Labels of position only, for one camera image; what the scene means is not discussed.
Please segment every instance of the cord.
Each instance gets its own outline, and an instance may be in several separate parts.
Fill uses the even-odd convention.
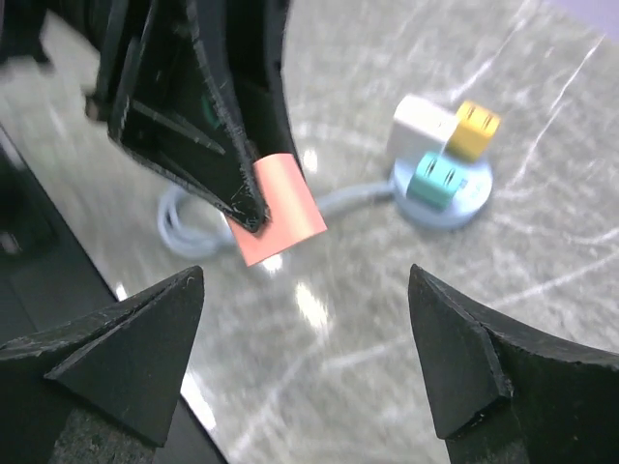
[[[391,181],[361,184],[342,188],[316,200],[324,217],[339,208],[350,209],[355,202],[390,198],[394,193]],[[163,244],[174,254],[192,261],[215,256],[228,248],[234,248],[236,241],[229,227],[221,233],[209,233],[187,226],[179,217],[179,210],[192,196],[184,189],[172,184],[162,195],[157,211],[157,227]]]

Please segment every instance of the yellow block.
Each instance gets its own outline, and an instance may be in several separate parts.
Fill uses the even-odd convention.
[[[447,149],[454,156],[474,162],[490,143],[501,118],[472,101],[465,101],[456,116],[459,121]]]

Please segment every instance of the marble table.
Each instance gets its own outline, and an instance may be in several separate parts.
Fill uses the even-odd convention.
[[[0,117],[109,284],[131,294],[190,264],[157,234],[166,183],[85,120],[95,56],[49,25],[64,72],[16,65]],[[236,253],[200,263],[188,375],[233,464],[447,463],[411,335],[413,263],[536,328],[619,350],[619,49],[537,0],[313,0],[295,3],[289,26],[289,110],[317,194],[388,175],[409,92],[503,116],[495,191],[457,232],[413,228],[377,203],[264,266]]]

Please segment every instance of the purple surface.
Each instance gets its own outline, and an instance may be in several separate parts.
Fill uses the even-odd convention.
[[[618,0],[550,0],[563,7],[581,21],[619,41],[619,1]]]

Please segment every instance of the white cube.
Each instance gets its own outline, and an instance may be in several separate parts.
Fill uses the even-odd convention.
[[[420,160],[427,152],[441,154],[457,123],[456,114],[431,101],[407,95],[396,109],[387,153],[408,160]]]

